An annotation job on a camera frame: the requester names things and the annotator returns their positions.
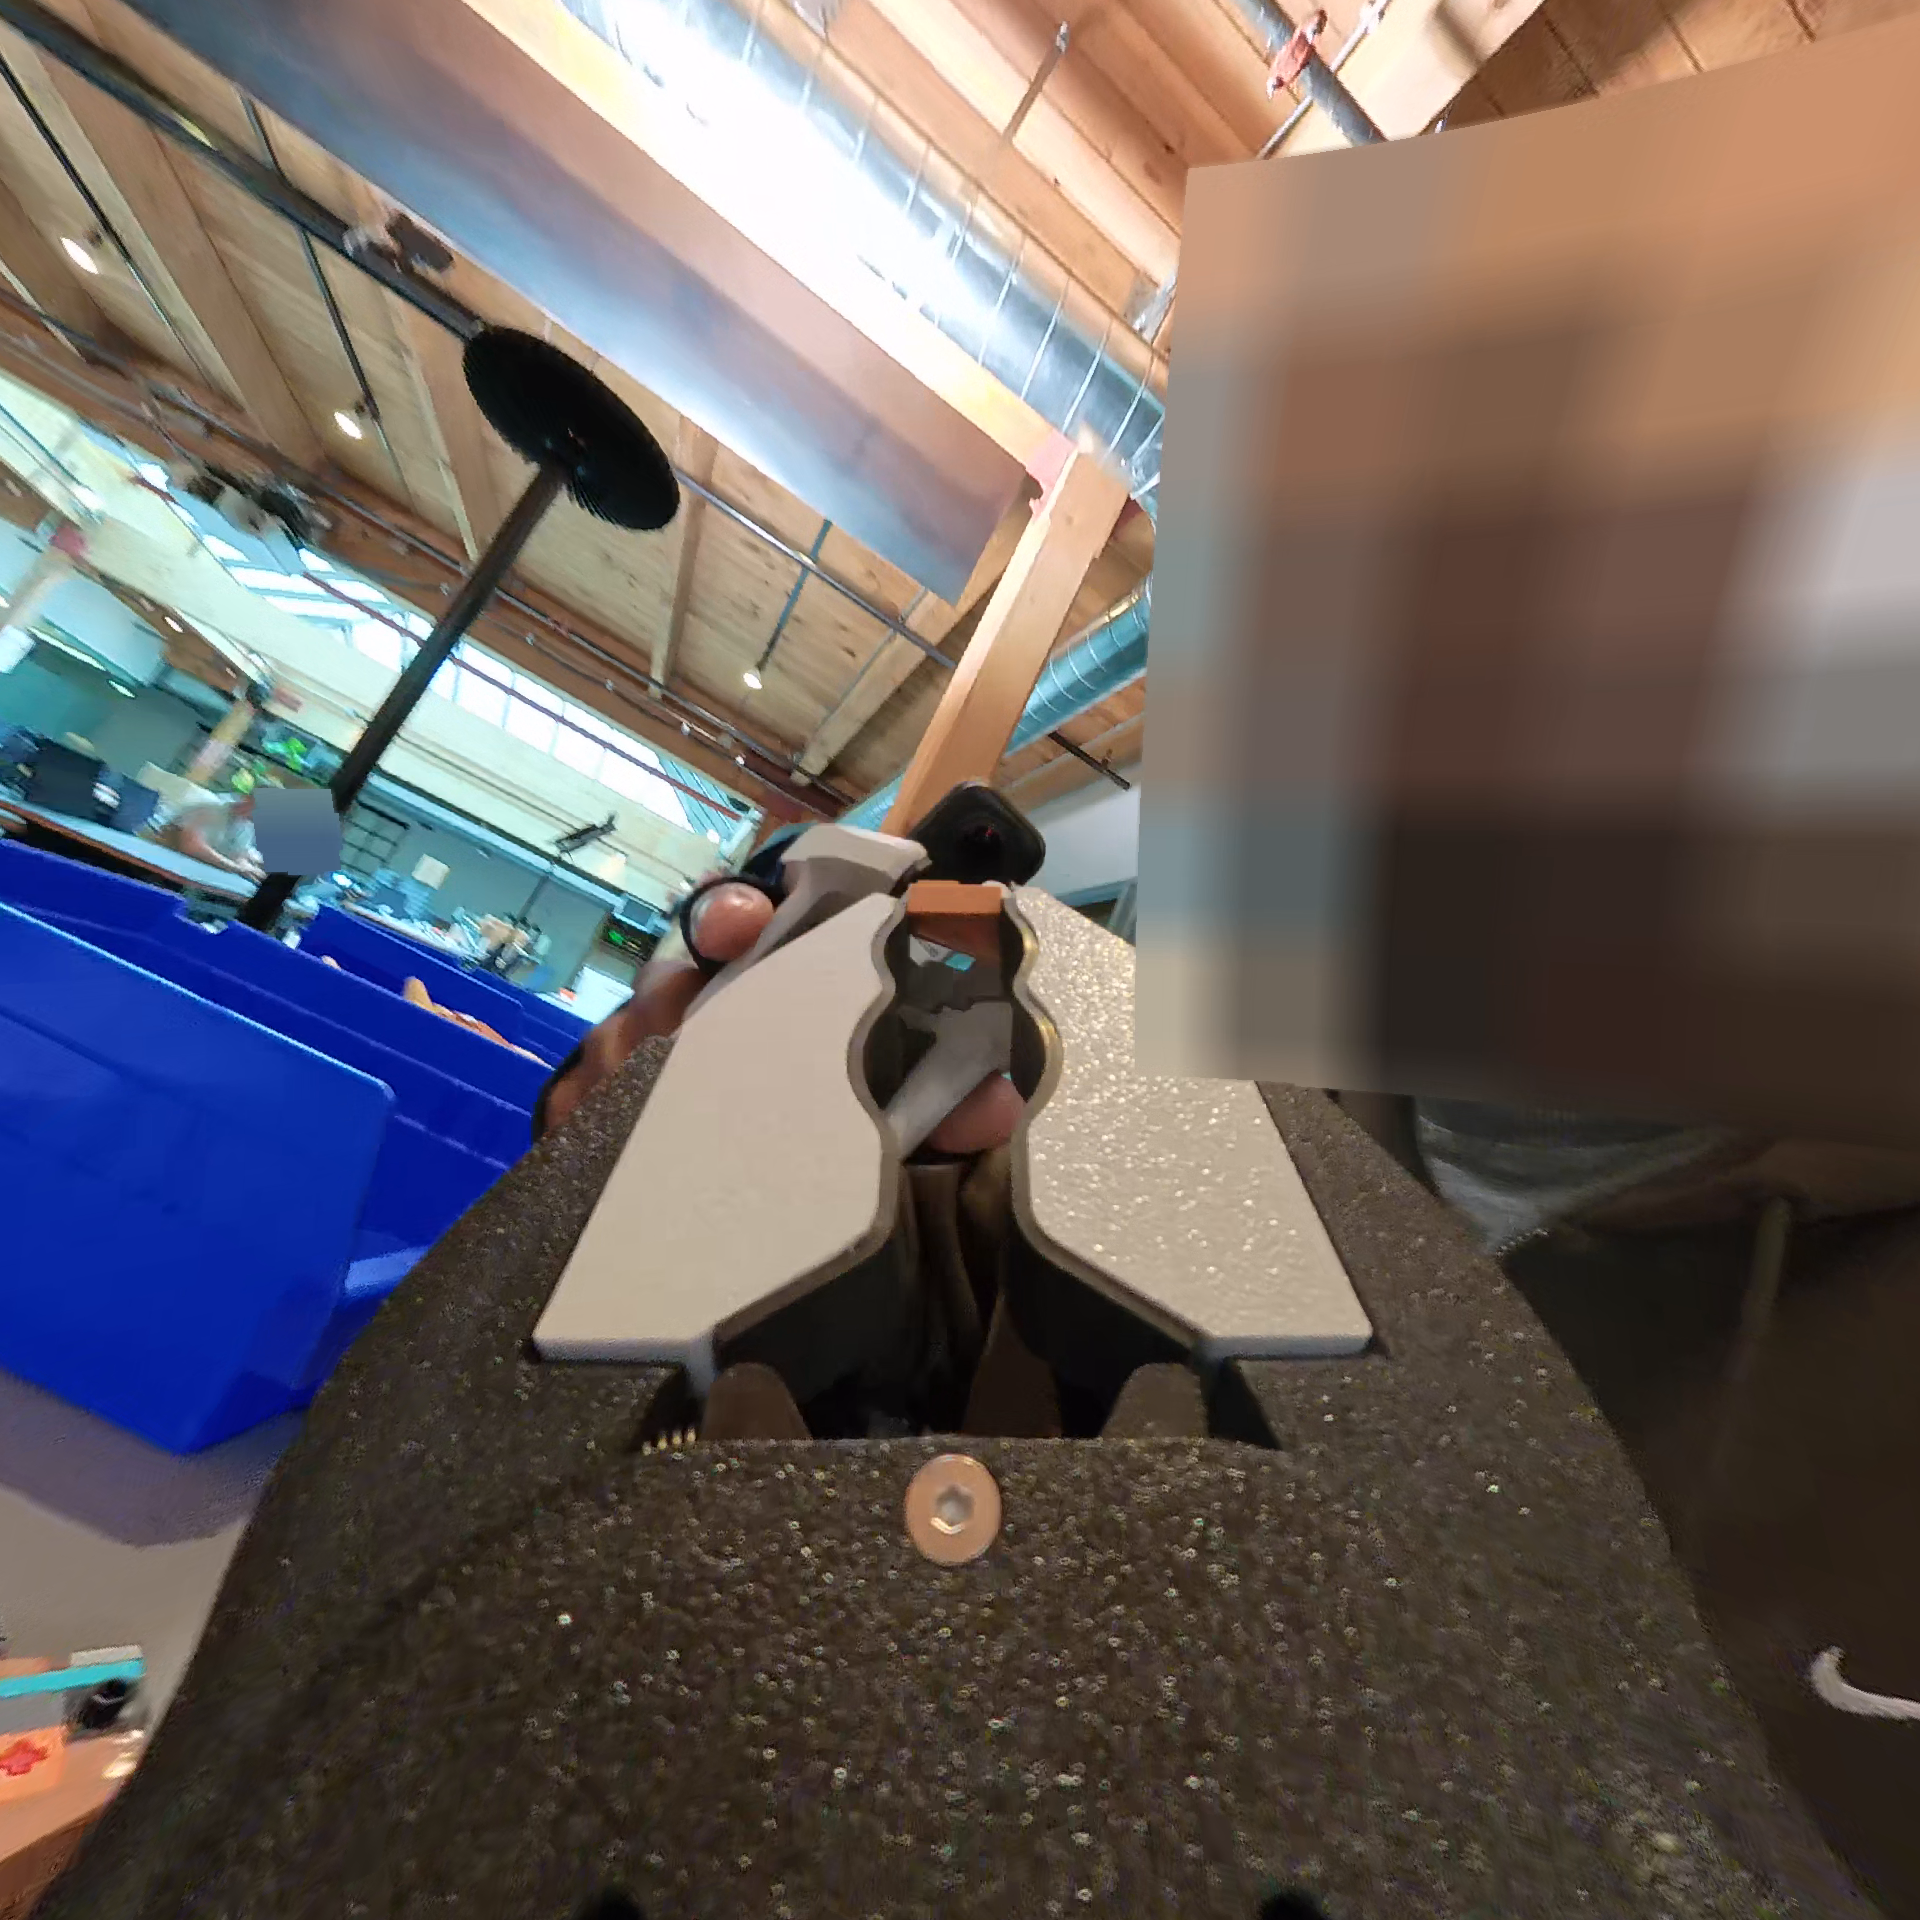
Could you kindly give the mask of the wooden support post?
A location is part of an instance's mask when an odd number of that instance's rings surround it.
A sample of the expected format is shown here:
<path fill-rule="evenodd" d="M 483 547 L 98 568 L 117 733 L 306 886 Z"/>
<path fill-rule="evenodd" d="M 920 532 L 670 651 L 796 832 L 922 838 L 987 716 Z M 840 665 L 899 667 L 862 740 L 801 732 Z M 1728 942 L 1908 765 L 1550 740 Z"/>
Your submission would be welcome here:
<path fill-rule="evenodd" d="M 905 832 L 953 786 L 992 781 L 1073 602 L 1129 504 L 1117 469 L 1076 448 L 1022 532 L 908 764 L 881 830 Z"/>

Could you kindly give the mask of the long white office table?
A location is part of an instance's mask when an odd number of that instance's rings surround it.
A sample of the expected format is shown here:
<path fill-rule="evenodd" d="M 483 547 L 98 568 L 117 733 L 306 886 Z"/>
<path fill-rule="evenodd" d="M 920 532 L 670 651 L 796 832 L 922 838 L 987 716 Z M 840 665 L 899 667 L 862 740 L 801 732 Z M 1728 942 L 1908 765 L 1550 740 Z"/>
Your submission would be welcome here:
<path fill-rule="evenodd" d="M 198 893 L 244 904 L 256 889 L 251 876 L 173 852 L 131 832 L 85 824 L 11 798 L 2 798 L 2 830 L 5 836 L 29 848 L 74 858 L 123 878 L 140 878 L 182 897 Z"/>

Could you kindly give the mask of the multicoloured brick model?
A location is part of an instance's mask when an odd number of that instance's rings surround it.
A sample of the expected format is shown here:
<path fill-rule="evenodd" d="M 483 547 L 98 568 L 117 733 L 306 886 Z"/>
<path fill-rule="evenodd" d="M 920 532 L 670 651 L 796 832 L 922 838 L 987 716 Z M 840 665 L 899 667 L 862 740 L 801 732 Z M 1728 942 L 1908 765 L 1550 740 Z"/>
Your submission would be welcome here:
<path fill-rule="evenodd" d="M 142 1763 L 140 1646 L 2 1662 L 2 1916 L 26 1917 Z"/>

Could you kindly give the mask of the brown toy figure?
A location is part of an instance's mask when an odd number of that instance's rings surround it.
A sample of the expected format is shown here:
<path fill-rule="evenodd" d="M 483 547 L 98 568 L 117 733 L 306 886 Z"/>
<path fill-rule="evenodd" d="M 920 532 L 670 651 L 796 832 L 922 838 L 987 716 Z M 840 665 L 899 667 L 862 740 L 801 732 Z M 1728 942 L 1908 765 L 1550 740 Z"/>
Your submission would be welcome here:
<path fill-rule="evenodd" d="M 444 1022 L 449 1022 L 449 1025 L 456 1025 L 456 1026 L 459 1026 L 459 1028 L 461 1028 L 461 1030 L 466 1030 L 466 1033 L 473 1033 L 473 1035 L 477 1035 L 477 1038 L 483 1038 L 483 1041 L 489 1041 L 489 1042 L 493 1042 L 493 1045 L 500 1045 L 500 1048 L 506 1048 L 506 1050 L 521 1051 L 521 1048 L 518 1048 L 517 1042 L 512 1042 L 512 1041 L 507 1041 L 506 1035 L 500 1035 L 500 1033 L 499 1033 L 499 1030 L 496 1030 L 489 1022 L 481 1020 L 477 1014 L 466 1014 L 466 1013 L 461 1013 L 461 1011 L 456 1011 L 456 1008 L 450 1008 L 450 1005 L 446 1005 L 446 1004 L 434 1001 L 434 1000 L 429 997 L 429 990 L 426 987 L 426 984 L 422 984 L 419 977 L 406 977 L 406 979 L 401 984 L 401 997 L 402 997 L 406 1004 L 411 1004 L 414 1008 L 419 1008 L 419 1011 L 422 1011 L 422 1013 L 429 1013 L 432 1017 L 438 1017 L 438 1020 L 444 1020 Z"/>

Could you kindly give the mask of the ceiling mounted heater unit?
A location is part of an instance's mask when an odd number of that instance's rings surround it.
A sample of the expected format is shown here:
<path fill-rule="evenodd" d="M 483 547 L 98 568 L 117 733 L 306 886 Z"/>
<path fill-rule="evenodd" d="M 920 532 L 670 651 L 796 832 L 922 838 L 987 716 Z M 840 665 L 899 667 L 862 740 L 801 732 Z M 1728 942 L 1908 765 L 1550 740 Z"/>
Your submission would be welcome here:
<path fill-rule="evenodd" d="M 323 513 L 300 486 L 291 486 L 272 474 L 244 474 L 220 465 L 188 461 L 170 469 L 178 499 L 198 501 L 222 522 L 243 532 L 266 539 L 285 538 L 298 545 L 313 545 L 329 528 Z"/>

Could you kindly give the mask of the person's brown jacket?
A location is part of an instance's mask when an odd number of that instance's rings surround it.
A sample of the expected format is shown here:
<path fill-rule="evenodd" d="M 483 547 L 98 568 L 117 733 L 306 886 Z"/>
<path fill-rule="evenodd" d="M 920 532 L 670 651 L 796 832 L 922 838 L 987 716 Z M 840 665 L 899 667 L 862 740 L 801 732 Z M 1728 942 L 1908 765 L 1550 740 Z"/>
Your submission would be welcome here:
<path fill-rule="evenodd" d="M 1411 1102 L 1334 1094 L 1442 1201 Z M 1915 1916 L 1915 1147 L 1739 1139 L 1480 1248 L 1632 1453 L 1776 1769 Z"/>

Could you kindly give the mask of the black floor lamp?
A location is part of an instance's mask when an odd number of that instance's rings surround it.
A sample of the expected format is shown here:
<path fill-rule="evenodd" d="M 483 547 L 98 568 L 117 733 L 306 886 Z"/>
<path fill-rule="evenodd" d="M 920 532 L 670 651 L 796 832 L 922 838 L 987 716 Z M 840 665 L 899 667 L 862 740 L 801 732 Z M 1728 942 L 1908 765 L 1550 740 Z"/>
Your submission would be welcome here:
<path fill-rule="evenodd" d="M 465 385 L 481 416 L 533 466 L 533 478 L 339 764 L 328 785 L 329 820 L 320 819 L 318 792 L 291 795 L 280 814 L 266 800 L 256 805 L 256 848 L 270 870 L 243 909 L 246 925 L 275 929 L 301 878 L 339 856 L 373 771 L 558 496 L 640 534 L 662 530 L 682 507 L 675 466 L 644 421 L 560 348 L 517 328 L 484 324 L 465 345 Z"/>

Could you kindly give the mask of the small brown brick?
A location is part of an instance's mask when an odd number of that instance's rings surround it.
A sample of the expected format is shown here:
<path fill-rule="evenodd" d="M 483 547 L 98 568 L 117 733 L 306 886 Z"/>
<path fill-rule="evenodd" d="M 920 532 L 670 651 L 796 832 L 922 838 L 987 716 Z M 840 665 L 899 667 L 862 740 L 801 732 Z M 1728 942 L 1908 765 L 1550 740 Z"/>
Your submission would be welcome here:
<path fill-rule="evenodd" d="M 994 881 L 913 881 L 902 897 L 902 923 L 929 948 L 997 965 L 1003 900 L 1005 891 Z"/>

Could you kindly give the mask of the row of black office chairs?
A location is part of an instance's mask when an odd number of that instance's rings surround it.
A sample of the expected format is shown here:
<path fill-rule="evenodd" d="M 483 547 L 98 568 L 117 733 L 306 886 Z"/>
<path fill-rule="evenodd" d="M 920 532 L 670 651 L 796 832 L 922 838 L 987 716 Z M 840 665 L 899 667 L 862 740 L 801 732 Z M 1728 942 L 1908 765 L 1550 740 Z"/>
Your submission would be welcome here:
<path fill-rule="evenodd" d="M 2 733 L 5 795 L 92 827 L 144 832 L 160 793 L 86 752 L 27 730 Z"/>

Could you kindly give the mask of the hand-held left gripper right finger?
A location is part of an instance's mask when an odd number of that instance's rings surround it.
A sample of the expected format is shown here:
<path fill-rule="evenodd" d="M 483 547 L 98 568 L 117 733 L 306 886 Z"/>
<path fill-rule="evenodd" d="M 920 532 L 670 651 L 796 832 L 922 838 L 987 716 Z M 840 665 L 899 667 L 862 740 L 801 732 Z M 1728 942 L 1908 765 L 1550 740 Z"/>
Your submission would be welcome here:
<path fill-rule="evenodd" d="M 1373 1324 L 1254 1086 L 1137 1064 L 1137 952 L 1011 893 L 1038 1086 L 1012 1149 L 1028 1342 L 1060 1369 L 1352 1357 Z"/>

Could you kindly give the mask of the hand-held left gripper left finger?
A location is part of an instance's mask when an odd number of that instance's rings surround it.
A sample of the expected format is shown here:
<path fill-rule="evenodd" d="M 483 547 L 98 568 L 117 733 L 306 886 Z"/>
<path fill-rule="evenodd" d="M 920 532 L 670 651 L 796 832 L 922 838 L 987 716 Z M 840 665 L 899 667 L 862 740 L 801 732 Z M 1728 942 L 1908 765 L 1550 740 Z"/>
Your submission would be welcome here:
<path fill-rule="evenodd" d="M 865 1050 L 899 897 L 865 897 L 689 1014 L 538 1324 L 544 1360 L 850 1364 L 828 1290 L 881 1259 L 899 1154 Z"/>

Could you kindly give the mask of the black tripod stand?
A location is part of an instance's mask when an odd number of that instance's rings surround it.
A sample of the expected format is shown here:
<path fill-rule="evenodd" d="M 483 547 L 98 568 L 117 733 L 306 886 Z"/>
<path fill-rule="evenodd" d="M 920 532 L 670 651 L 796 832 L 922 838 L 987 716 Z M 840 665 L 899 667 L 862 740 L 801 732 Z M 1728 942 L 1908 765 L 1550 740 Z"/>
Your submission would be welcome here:
<path fill-rule="evenodd" d="M 536 886 L 517 908 L 517 923 L 530 934 L 517 979 L 536 992 L 571 986 L 609 915 L 625 899 L 620 882 L 609 882 L 592 864 L 609 852 L 616 817 L 564 830 Z"/>

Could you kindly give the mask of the person's grey shirt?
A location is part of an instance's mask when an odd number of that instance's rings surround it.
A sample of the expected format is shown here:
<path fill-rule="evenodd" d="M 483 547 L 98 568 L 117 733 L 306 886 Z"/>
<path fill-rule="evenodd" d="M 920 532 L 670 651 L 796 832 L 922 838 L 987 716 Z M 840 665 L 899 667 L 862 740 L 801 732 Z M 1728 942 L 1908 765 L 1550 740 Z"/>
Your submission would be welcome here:
<path fill-rule="evenodd" d="M 1428 1186 L 1504 1256 L 1624 1196 L 1739 1160 L 1716 1128 L 1416 1098 L 1412 1142 Z"/>

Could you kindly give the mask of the large blue storage bin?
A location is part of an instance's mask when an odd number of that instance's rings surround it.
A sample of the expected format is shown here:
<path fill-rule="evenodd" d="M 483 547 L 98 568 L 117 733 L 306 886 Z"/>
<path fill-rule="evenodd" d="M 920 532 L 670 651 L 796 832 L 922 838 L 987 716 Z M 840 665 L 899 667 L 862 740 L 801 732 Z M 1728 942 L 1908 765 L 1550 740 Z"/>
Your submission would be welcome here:
<path fill-rule="evenodd" d="M 309 1404 L 550 1064 L 5 843 L 2 1360 L 163 1449 Z"/>

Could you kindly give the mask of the long silver ventilation duct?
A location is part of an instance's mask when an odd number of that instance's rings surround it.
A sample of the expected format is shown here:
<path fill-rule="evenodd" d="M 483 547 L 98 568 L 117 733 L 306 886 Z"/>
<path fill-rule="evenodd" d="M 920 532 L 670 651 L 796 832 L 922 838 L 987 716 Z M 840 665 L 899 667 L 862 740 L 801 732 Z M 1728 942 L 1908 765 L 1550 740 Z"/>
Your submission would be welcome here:
<path fill-rule="evenodd" d="M 1064 438 L 1102 450 L 1138 509 L 1161 493 L 1165 377 L 1016 213 L 794 8 L 564 4 L 625 61 L 622 109 L 700 200 L 960 404 L 969 362 Z"/>

